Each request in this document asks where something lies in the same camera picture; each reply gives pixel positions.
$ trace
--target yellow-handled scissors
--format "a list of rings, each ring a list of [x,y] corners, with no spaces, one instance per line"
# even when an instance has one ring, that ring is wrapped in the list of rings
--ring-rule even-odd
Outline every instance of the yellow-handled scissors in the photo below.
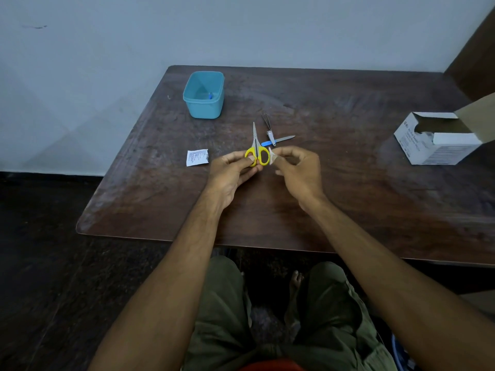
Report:
[[[268,159],[263,162],[261,160],[261,153],[266,152],[266,155]],[[254,161],[250,165],[250,167],[254,167],[256,165],[256,161],[258,160],[261,165],[267,165],[270,162],[270,153],[269,151],[261,145],[261,143],[258,140],[258,134],[256,133],[256,126],[254,125],[254,122],[252,123],[252,146],[250,149],[248,149],[244,155],[244,157],[248,157],[248,155],[252,153],[254,156]]]

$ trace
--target yellow scissors handle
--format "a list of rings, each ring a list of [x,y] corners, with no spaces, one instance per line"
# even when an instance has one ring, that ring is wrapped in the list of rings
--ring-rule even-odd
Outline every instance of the yellow scissors handle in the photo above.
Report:
[[[266,155],[268,157],[268,159],[266,159],[265,162],[263,162],[261,160],[261,153],[262,152],[266,152]],[[258,160],[259,160],[259,163],[263,166],[267,165],[269,162],[270,162],[270,152],[263,146],[258,146]]]
[[[249,165],[250,167],[254,167],[256,165],[256,150],[254,149],[254,147],[251,147],[250,149],[248,149],[246,151],[246,153],[244,154],[244,157],[248,157],[248,155],[252,153],[252,155],[254,156],[254,160],[252,162],[251,165]]]

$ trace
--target cardboard box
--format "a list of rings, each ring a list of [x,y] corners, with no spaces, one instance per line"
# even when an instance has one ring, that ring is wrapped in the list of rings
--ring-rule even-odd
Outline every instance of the cardboard box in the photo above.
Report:
[[[455,165],[495,139],[495,93],[453,113],[412,112],[393,135],[413,165]]]

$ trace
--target red cloth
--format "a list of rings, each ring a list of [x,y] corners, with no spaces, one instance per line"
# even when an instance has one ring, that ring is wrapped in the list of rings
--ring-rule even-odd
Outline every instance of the red cloth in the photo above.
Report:
[[[304,371],[299,365],[291,359],[274,359],[272,361],[263,361],[251,363],[244,366],[239,371]]]

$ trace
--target person's left hand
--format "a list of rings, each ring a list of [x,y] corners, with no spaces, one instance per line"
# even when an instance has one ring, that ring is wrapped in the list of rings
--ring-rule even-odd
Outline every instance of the person's left hand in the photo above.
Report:
[[[260,164],[250,168],[253,156],[244,157],[245,151],[235,151],[216,158],[211,162],[210,175],[204,191],[220,195],[221,209],[234,199],[236,189],[263,169]]]

